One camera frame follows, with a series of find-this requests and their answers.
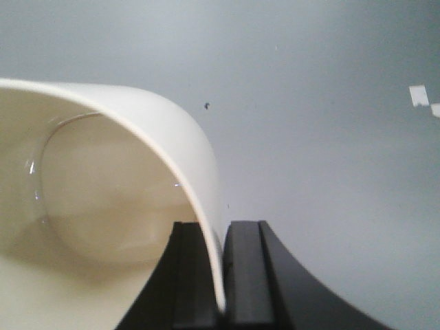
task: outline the cup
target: cup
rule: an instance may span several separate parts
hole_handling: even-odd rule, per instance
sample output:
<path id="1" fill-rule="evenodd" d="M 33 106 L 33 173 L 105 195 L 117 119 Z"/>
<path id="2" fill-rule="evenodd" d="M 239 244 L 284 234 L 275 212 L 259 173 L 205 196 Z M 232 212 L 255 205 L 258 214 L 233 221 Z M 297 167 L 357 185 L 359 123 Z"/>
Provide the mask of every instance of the cup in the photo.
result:
<path id="1" fill-rule="evenodd" d="M 112 329 L 175 221 L 198 221 L 225 308 L 215 157 L 181 108 L 130 87 L 0 79 L 0 325 Z"/>

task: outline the gray wall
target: gray wall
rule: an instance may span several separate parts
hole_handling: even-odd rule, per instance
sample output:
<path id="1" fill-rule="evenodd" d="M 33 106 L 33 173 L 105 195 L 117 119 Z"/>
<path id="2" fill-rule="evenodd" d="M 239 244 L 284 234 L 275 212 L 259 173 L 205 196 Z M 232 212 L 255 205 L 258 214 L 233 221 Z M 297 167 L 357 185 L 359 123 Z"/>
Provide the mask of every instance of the gray wall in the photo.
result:
<path id="1" fill-rule="evenodd" d="M 266 219 L 332 290 L 440 329 L 440 6 L 427 1 L 17 1 L 0 76 L 130 85 L 200 123 L 226 221 Z M 204 104 L 210 103 L 208 110 Z"/>

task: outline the white mug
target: white mug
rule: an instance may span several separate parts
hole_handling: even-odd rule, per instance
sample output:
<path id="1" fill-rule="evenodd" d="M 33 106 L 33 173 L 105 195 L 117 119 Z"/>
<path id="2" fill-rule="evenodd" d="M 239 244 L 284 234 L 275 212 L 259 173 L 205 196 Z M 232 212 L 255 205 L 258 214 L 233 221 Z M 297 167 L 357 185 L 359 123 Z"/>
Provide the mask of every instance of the white mug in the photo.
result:
<path id="1" fill-rule="evenodd" d="M 0 327 L 111 329 L 174 221 L 198 221 L 225 308 L 215 157 L 154 93 L 0 79 Z"/>

